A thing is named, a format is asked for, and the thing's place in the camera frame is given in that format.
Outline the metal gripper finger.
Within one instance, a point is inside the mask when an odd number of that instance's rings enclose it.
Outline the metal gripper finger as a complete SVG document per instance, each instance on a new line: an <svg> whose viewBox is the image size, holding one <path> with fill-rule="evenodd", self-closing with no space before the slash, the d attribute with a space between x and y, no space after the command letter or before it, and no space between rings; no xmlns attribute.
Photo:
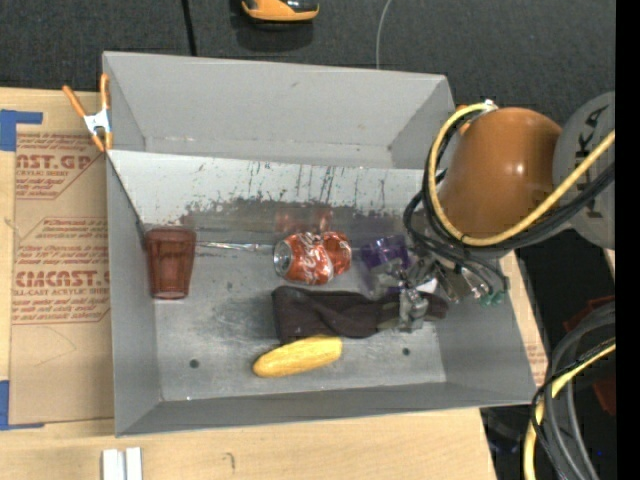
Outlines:
<svg viewBox="0 0 640 480"><path fill-rule="evenodd" d="M429 302L416 289L403 289L399 297L398 328L404 332L421 329Z"/></svg>
<svg viewBox="0 0 640 480"><path fill-rule="evenodd" d="M392 267L392 276L396 279L399 290L412 290L416 288L413 268L405 268L402 264Z"/></svg>

